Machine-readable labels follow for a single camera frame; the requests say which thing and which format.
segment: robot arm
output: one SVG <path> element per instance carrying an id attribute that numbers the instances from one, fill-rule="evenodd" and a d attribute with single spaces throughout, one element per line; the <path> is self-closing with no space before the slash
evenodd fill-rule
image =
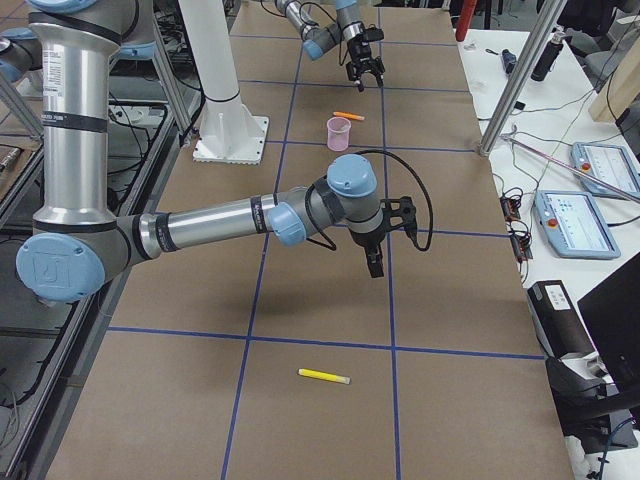
<path id="1" fill-rule="evenodd" d="M 379 87 L 383 85 L 384 65 L 380 57 L 373 58 L 370 42 L 384 38 L 384 32 L 375 27 L 365 27 L 356 0 L 336 2 L 337 19 L 321 28 L 311 16 L 302 10 L 298 0 L 275 0 L 278 11 L 287 17 L 303 40 L 303 47 L 311 60 L 317 60 L 344 40 L 351 61 L 347 63 L 347 77 L 362 92 L 362 75 L 370 73 Z"/>
<path id="2" fill-rule="evenodd" d="M 0 33 L 0 75 L 17 82 L 27 72 L 42 68 L 42 47 L 28 28 L 11 28 Z"/>
<path id="3" fill-rule="evenodd" d="M 33 217 L 34 236 L 20 248 L 16 267 L 40 297 L 80 300 L 163 252 L 269 231 L 294 245 L 342 220 L 365 249 L 371 275 L 378 277 L 386 234 L 404 227 L 415 238 L 411 200 L 401 199 L 395 210 L 394 201 L 381 203 L 371 165 L 359 155 L 336 159 L 310 188 L 181 213 L 116 218 L 106 202 L 108 63 L 123 38 L 142 46 L 153 39 L 151 0 L 29 3 L 41 10 L 29 19 L 43 48 L 45 196 Z M 393 217 L 402 221 L 392 225 Z"/>

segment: light blue joint cap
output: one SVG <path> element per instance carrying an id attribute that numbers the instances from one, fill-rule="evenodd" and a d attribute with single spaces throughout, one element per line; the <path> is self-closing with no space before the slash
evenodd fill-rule
<path id="1" fill-rule="evenodd" d="M 104 284 L 98 255 L 77 238 L 41 233 L 27 240 L 16 257 L 18 275 L 36 295 L 56 302 L 75 302 Z"/>
<path id="2" fill-rule="evenodd" d="M 38 36 L 26 27 L 10 28 L 0 33 L 0 36 L 9 40 L 35 40 Z"/>
<path id="3" fill-rule="evenodd" d="M 78 13 L 100 0 L 27 0 L 31 6 L 47 13 Z"/>
<path id="4" fill-rule="evenodd" d="M 369 160 L 353 153 L 342 155 L 329 165 L 327 183 L 331 190 L 347 198 L 366 197 L 378 187 Z"/>
<path id="5" fill-rule="evenodd" d="M 3 62 L 0 60 L 0 75 L 3 75 L 4 78 L 9 80 L 9 82 L 17 82 L 22 78 L 22 73 L 16 67 L 11 65 L 10 63 Z"/>
<path id="6" fill-rule="evenodd" d="M 336 0 L 336 10 L 342 10 L 356 3 L 358 3 L 356 0 Z"/>
<path id="7" fill-rule="evenodd" d="M 291 247 L 307 239 L 304 223 L 288 203 L 282 202 L 267 212 L 267 218 L 278 240 Z"/>
<path id="8" fill-rule="evenodd" d="M 116 53 L 118 60 L 151 60 L 156 53 L 156 42 L 123 45 Z"/>
<path id="9" fill-rule="evenodd" d="M 324 55 L 322 48 L 313 40 L 305 40 L 302 44 L 302 48 L 307 53 L 311 60 L 317 60 Z"/>

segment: plastic cup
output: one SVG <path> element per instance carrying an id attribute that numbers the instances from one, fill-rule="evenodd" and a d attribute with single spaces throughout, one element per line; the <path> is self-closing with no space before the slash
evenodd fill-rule
<path id="1" fill-rule="evenodd" d="M 342 117 L 332 117 L 327 121 L 327 147 L 334 152 L 342 152 L 349 146 L 351 122 Z"/>

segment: yellow highlighter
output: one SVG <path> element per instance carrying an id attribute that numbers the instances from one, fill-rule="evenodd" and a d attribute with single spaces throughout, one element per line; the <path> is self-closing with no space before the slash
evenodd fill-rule
<path id="1" fill-rule="evenodd" d="M 364 122 L 364 117 L 362 115 L 356 115 L 355 113 L 333 112 L 333 116 L 334 117 L 347 118 L 349 120 L 358 120 L 360 122 Z"/>
<path id="2" fill-rule="evenodd" d="M 298 375 L 301 377 L 315 378 L 317 380 L 326 380 L 327 382 L 344 383 L 349 385 L 351 378 L 343 377 L 342 375 L 335 375 L 333 373 L 318 372 L 316 370 L 308 370 L 306 368 L 298 369 Z"/>

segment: screen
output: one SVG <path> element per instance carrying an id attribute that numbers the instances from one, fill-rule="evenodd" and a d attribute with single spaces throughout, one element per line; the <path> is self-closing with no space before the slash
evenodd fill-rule
<path id="1" fill-rule="evenodd" d="M 640 253 L 581 298 L 578 308 L 618 389 L 640 385 Z M 631 411 L 640 419 L 640 405 Z"/>
<path id="2" fill-rule="evenodd" d="M 625 192 L 638 191 L 629 171 L 629 164 L 619 149 L 585 145 L 584 150 L 597 178 Z"/>
<path id="3" fill-rule="evenodd" d="M 586 196 L 554 193 L 547 194 L 547 201 L 558 220 L 569 250 L 611 250 Z"/>

